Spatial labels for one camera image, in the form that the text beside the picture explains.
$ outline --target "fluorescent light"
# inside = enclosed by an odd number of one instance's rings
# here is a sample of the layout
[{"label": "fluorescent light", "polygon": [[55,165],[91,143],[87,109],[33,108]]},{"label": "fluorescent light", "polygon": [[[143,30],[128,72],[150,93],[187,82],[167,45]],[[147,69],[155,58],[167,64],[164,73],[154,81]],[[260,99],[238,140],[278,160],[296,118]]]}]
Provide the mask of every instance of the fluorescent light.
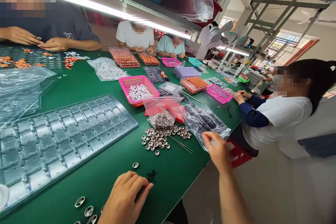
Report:
[{"label": "fluorescent light", "polygon": [[96,3],[96,2],[93,2],[93,1],[90,1],[90,0],[64,0],[64,1],[71,2],[71,3],[74,3],[74,4],[78,4],[78,5],[81,5],[81,6],[84,6],[84,7],[88,7],[90,9],[94,9],[96,11],[104,12],[104,13],[107,13],[107,14],[110,14],[110,15],[113,15],[113,16],[117,16],[119,18],[126,19],[126,20],[139,21],[140,23],[143,23],[144,25],[148,25],[152,28],[155,28],[155,29],[167,32],[167,33],[172,33],[174,35],[179,35],[179,36],[184,37],[186,39],[191,39],[191,36],[188,35],[188,34],[184,34],[182,32],[175,31],[173,29],[162,26],[160,24],[153,23],[151,21],[140,19],[140,18],[132,16],[131,14],[128,14],[126,12],[122,12],[122,11],[113,9],[111,7],[107,7],[105,5],[102,5],[102,4],[99,4],[99,3]]}]

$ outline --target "white shirt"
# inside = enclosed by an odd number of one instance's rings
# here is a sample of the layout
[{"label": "white shirt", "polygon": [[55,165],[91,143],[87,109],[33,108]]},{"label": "white shirt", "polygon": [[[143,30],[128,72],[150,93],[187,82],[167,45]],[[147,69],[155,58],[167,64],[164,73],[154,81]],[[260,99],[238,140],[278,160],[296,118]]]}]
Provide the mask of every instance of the white shirt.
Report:
[{"label": "white shirt", "polygon": [[277,96],[268,99],[256,110],[266,116],[273,126],[254,128],[242,122],[244,138],[252,148],[259,149],[263,144],[290,135],[295,126],[310,116],[312,109],[307,97]]},{"label": "white shirt", "polygon": [[144,33],[133,31],[129,21],[122,21],[118,24],[117,40],[126,43],[129,47],[139,46],[145,50],[154,45],[154,33],[151,28],[147,28]]}]

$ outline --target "red stool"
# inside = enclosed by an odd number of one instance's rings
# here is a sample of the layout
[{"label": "red stool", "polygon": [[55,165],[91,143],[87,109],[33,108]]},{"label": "red stool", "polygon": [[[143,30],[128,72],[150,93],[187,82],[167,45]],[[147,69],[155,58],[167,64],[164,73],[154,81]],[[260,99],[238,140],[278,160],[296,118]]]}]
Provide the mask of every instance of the red stool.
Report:
[{"label": "red stool", "polygon": [[250,156],[246,151],[244,151],[238,144],[233,142],[231,138],[226,140],[227,147],[230,150],[231,156],[233,157],[230,161],[233,168],[237,168],[250,161],[253,157]]}]

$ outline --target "metal rack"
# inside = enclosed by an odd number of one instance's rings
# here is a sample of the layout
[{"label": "metal rack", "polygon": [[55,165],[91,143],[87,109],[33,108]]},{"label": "metal rack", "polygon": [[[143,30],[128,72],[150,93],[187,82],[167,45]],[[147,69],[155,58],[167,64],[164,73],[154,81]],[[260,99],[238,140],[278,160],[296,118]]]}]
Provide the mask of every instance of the metal rack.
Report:
[{"label": "metal rack", "polygon": [[[257,8],[260,6],[260,4],[265,4],[262,8],[261,12],[256,15],[256,19],[252,19],[253,14],[257,11]],[[260,17],[264,13],[264,11],[268,8],[270,4],[274,5],[283,5],[287,6],[283,13],[278,17],[278,19],[272,23],[272,22],[266,22],[260,20]],[[249,31],[246,35],[249,35],[253,29],[261,30],[265,33],[262,40],[259,42],[259,44],[250,52],[250,55],[248,56],[248,60],[250,60],[249,64],[246,66],[242,65],[238,68],[238,70],[235,73],[235,76],[238,76],[241,74],[241,72],[245,71],[256,59],[256,52],[259,50],[260,52],[264,51],[269,43],[274,40],[277,33],[280,31],[280,28],[287,22],[287,20],[290,18],[290,16],[297,10],[299,7],[303,8],[312,8],[312,9],[318,9],[315,16],[311,19],[309,25],[306,28],[306,31],[302,34],[301,39],[306,34],[306,32],[309,30],[309,28],[312,26],[312,24],[315,22],[315,20],[318,18],[319,14],[327,9],[330,4],[322,4],[322,3],[308,3],[308,2],[298,2],[298,0],[292,0],[292,1],[281,1],[281,0],[251,0],[251,6],[253,7],[247,21],[245,22],[245,25],[252,23],[252,26],[250,27]]]}]

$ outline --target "tray of orange parts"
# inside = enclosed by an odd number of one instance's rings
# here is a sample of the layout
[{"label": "tray of orange parts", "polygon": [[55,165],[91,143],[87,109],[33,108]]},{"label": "tray of orange parts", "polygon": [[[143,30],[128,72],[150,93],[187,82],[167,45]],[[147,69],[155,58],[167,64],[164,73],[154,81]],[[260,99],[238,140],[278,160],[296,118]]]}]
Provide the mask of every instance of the tray of orange parts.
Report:
[{"label": "tray of orange parts", "polygon": [[145,63],[145,65],[161,65],[158,59],[154,55],[150,54],[139,54],[140,59]]},{"label": "tray of orange parts", "polygon": [[140,63],[128,48],[110,47],[110,54],[121,68],[139,68]]},{"label": "tray of orange parts", "polygon": [[209,86],[209,84],[200,77],[188,77],[186,80],[194,84],[197,88],[205,88]]},{"label": "tray of orange parts", "polygon": [[207,89],[207,86],[206,87],[202,87],[202,88],[198,88],[196,87],[193,83],[191,83],[190,81],[188,81],[187,79],[182,79],[181,80],[181,85],[187,89],[189,91],[189,93],[191,94],[196,94],[196,93],[200,93],[204,90]]}]

